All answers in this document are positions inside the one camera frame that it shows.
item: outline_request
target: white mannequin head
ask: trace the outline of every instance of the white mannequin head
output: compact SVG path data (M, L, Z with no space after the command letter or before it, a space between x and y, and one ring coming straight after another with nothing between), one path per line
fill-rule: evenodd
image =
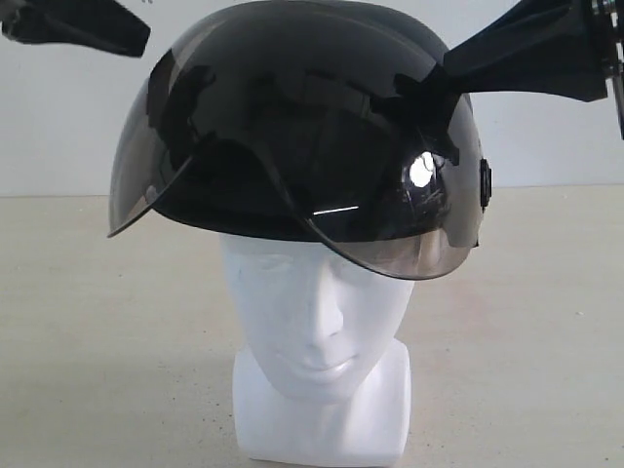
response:
M319 243L221 235L247 342L291 399L350 399L405 315L414 282L372 273Z

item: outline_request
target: mannequin lips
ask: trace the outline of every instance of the mannequin lips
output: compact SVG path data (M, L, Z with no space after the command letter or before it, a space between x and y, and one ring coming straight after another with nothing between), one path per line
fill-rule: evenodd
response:
M278 356L298 378L311 380L315 383L329 383L338 379L348 371L356 358L356 356L352 356L333 366L309 366L303 363L295 363L282 354L278 354Z

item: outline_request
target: mannequin neck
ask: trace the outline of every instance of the mannequin neck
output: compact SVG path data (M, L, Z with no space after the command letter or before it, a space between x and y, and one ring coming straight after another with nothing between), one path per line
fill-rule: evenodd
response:
M409 431L410 357L393 340L353 397L328 405L284 397L245 348L236 357L233 397L238 443L249 458L391 466L403 454Z

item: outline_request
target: helmet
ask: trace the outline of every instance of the helmet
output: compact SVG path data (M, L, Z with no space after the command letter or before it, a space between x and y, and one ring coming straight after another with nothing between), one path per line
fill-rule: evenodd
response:
M198 21L130 111L109 237L153 209L320 242L385 276L447 275L478 245L490 177L446 51L416 19L350 1L255 1Z

